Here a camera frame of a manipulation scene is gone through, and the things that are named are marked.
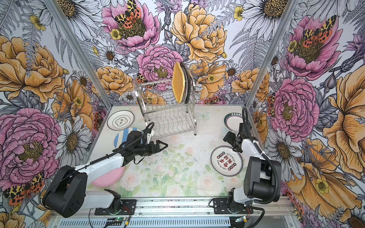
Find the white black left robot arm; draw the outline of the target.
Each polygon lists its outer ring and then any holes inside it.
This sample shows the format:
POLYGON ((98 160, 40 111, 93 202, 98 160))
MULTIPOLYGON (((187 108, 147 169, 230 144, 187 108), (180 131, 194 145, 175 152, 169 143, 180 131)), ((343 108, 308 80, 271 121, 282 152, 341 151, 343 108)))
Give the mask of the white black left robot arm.
POLYGON ((41 204, 65 218, 86 209, 104 209, 108 213, 116 214, 122 209, 120 194, 110 189, 101 192, 88 191, 87 186, 108 172, 126 166, 137 156, 147 157, 167 147, 168 144, 160 140, 148 141, 147 132, 132 131, 127 140, 111 154, 81 166, 61 167, 41 204))

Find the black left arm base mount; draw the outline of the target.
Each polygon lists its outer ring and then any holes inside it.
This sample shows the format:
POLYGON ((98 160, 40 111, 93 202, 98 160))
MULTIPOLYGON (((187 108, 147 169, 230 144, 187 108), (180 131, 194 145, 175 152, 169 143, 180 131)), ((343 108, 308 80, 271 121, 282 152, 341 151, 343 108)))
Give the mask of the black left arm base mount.
POLYGON ((120 194, 110 189, 104 189, 105 192, 113 195, 113 201, 108 208, 97 208, 94 212, 96 216, 106 215, 134 215, 136 209, 136 199, 122 199, 120 194))

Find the white plate with colored dots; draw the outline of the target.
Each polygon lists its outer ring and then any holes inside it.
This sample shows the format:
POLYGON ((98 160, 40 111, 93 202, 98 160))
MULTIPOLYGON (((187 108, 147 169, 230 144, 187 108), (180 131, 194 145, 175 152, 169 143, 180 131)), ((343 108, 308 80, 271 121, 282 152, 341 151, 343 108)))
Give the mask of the white plate with colored dots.
POLYGON ((233 177, 238 175, 243 168, 243 159, 231 147, 220 146, 211 154, 212 167, 221 175, 233 177))

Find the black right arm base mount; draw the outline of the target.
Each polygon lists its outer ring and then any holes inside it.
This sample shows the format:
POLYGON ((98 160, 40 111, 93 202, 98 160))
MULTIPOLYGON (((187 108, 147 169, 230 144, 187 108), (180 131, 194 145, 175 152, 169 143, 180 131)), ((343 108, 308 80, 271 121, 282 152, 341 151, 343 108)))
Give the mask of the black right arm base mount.
POLYGON ((253 210, 245 207, 243 204, 234 201, 228 201, 227 197, 213 198, 209 202, 209 206, 214 209, 215 214, 249 214, 253 210))

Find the green red rimmed white plate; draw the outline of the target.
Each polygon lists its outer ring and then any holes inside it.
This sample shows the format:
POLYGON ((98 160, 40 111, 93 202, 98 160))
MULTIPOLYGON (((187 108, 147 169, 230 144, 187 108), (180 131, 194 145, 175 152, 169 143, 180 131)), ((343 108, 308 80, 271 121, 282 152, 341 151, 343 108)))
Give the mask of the green red rimmed white plate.
POLYGON ((243 123, 242 114, 240 113, 229 113, 224 118, 224 125, 225 127, 233 132, 238 133, 240 124, 243 123))

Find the yellow woven square tray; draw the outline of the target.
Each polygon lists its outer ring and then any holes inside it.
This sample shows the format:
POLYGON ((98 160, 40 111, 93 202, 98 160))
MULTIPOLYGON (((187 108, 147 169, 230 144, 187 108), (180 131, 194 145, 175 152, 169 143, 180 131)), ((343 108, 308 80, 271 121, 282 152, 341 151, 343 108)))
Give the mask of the yellow woven square tray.
POLYGON ((172 77, 172 90, 177 103, 181 103, 183 100, 183 94, 185 90, 185 74, 180 65, 180 63, 176 62, 173 70, 172 77))

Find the orange sunburst white plate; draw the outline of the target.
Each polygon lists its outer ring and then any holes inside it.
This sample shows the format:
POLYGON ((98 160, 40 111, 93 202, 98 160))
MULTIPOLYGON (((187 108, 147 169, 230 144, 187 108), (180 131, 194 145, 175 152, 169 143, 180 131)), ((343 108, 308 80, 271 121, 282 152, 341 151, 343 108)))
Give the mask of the orange sunburst white plate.
POLYGON ((183 69, 183 73, 184 73, 184 78, 185 78, 185 87, 184 87, 184 94, 183 94, 183 99, 182 99, 182 103, 183 104, 187 104, 187 97, 188 97, 188 91, 189 91, 189 76, 186 70, 186 67, 184 65, 184 63, 181 63, 181 67, 183 69))

